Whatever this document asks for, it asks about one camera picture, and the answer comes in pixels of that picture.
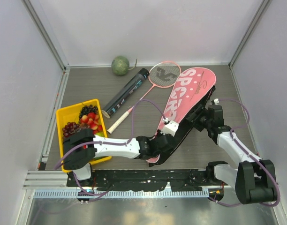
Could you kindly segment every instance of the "yellow bin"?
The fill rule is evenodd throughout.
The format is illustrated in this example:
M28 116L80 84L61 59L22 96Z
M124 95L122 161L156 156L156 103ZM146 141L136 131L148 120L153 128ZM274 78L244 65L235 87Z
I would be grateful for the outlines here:
M57 130L58 130L58 139L59 139L59 150L60 150L60 157L63 157L63 144L62 144L62 137L63 137L63 132L62 132L62 128L68 123L68 122L75 122L78 123L79 122L79 114L80 111L82 110L82 108L85 105L93 105L93 106L97 106L98 107L98 114L100 116L99 118L99 124L102 125L103 127L103 132L99 133L99 136L102 137L107 137L107 132L105 129L105 124L103 121L103 116L101 113L101 107L100 107L100 103L97 99L93 99L87 102L82 102L82 103L78 103L76 105L71 105L68 107L64 107L61 109L58 109L56 112L56 118L57 118ZM101 162L105 162L109 159L111 159L111 156L108 157L104 157L98 160L93 159L92 161L90 161L91 165L97 164L97 163L101 163ZM62 171L65 173L71 172L71 170L65 170L63 168L63 165L61 166Z

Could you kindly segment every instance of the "white panel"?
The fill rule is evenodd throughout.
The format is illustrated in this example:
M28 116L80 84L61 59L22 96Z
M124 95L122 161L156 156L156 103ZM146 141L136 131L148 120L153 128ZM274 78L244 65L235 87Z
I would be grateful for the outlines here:
M0 1L0 225L15 224L60 78L60 67L22 2Z
M271 2L234 73L257 150L275 164L287 212L287 0Z
M220 64L231 60L261 0L40 0L71 66Z

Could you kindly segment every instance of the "badminton racket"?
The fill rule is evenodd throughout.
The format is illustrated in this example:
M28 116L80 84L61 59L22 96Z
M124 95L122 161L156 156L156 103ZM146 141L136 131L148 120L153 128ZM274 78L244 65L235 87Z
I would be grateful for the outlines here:
M180 74L180 66L172 61L163 61L153 66L150 69L150 75L148 76L152 87L140 98L140 100L143 99L154 87L172 87ZM133 107L127 110L107 131L112 133L129 116L132 110Z

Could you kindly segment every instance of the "black tube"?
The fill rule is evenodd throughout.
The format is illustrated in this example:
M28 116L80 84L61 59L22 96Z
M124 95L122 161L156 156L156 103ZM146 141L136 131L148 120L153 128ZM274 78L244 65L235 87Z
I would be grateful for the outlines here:
M150 75L149 71L142 68L119 93L117 93L113 99L102 109L102 114L107 118L110 118L126 101L126 99L147 79Z

